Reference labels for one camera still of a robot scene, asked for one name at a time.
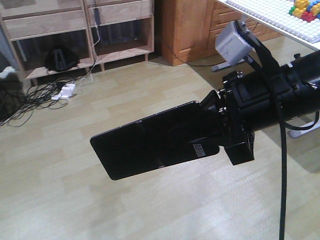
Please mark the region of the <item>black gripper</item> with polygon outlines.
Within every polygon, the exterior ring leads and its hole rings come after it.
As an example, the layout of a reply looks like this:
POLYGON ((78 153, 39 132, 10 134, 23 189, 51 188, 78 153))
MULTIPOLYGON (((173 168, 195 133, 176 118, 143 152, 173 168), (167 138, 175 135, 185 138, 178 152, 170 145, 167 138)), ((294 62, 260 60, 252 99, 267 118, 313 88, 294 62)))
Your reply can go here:
POLYGON ((215 90, 199 103, 200 109, 172 127, 168 135, 177 144, 205 144, 223 146, 232 165, 253 161, 255 132, 279 123, 275 101, 264 79, 252 72, 242 76, 233 71, 222 78, 221 101, 226 109, 222 115, 227 140, 217 110, 215 90))

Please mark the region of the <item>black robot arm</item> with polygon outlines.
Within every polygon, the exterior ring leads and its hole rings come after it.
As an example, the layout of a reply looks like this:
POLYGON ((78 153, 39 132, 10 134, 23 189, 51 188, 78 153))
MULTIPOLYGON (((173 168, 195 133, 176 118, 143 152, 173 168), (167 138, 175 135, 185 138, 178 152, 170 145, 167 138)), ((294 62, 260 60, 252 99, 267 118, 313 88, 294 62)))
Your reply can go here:
POLYGON ((279 121, 268 86, 285 121, 320 109, 318 51, 280 66, 273 77, 257 69, 247 75, 233 71, 222 80, 223 88, 212 90, 198 112, 169 130, 174 142, 223 147, 231 163, 239 165, 254 159, 254 133, 279 121))

